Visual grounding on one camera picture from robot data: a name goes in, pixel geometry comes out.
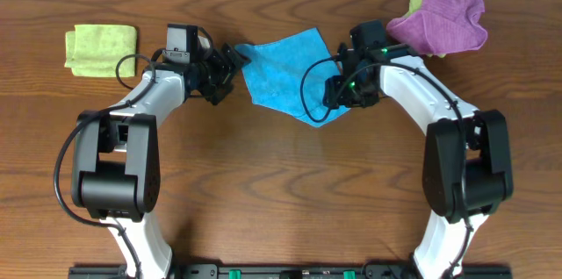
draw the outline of yellow towel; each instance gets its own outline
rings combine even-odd
[[[74,76],[115,77],[115,66],[134,54],[137,31],[130,25],[75,25],[66,33],[67,61]],[[134,76],[134,59],[123,62],[119,76]]]

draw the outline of purple cloth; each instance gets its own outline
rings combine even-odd
[[[483,12],[483,0],[422,0],[418,11],[391,20],[386,30],[419,54],[478,50],[488,38],[478,23]]]

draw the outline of blue cloth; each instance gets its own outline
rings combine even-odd
[[[270,44],[238,45],[235,48],[252,60],[242,69],[242,73],[253,104],[284,112],[314,127],[325,125],[349,110],[340,107],[331,111],[326,121],[315,123],[302,107],[300,81],[303,74],[316,61],[330,56],[316,28]],[[313,117],[324,117],[328,109],[322,104],[324,83],[329,77],[339,74],[335,63],[327,61],[314,67],[306,77],[306,107]]]

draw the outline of wood grain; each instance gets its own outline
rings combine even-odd
[[[515,194],[465,260],[508,263],[516,278],[562,277],[562,0],[484,1],[485,46],[427,60],[450,89],[509,123]],[[123,262],[106,230],[78,225],[54,198],[54,159],[78,113],[126,94],[63,67],[74,24],[135,25],[144,54],[164,45],[170,22],[232,44],[318,26],[334,52],[354,25],[406,9],[407,0],[0,0],[0,277],[61,278],[75,263]],[[407,114],[386,100],[314,130],[253,105],[241,75],[235,87],[217,107],[188,102],[159,130],[156,214],[180,260],[406,259],[429,216],[424,138]]]

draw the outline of wooden table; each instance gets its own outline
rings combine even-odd
[[[484,1],[484,47],[427,60],[467,102],[508,120],[515,194],[478,231],[465,260],[508,263],[516,278],[561,277],[562,0]],[[0,277],[62,278],[75,263],[124,261],[106,230],[77,224],[54,198],[55,156],[77,115],[126,94],[114,79],[78,78],[63,67],[64,33],[74,24],[135,25],[142,54],[165,46],[173,22],[202,25],[232,44],[318,26],[335,52],[351,27],[399,17],[407,2],[0,0]],[[424,137],[395,102],[313,129],[253,105],[241,75],[235,87],[216,107],[189,101],[159,130],[156,214],[181,261],[408,257],[429,216]],[[61,180],[69,201],[71,154]]]

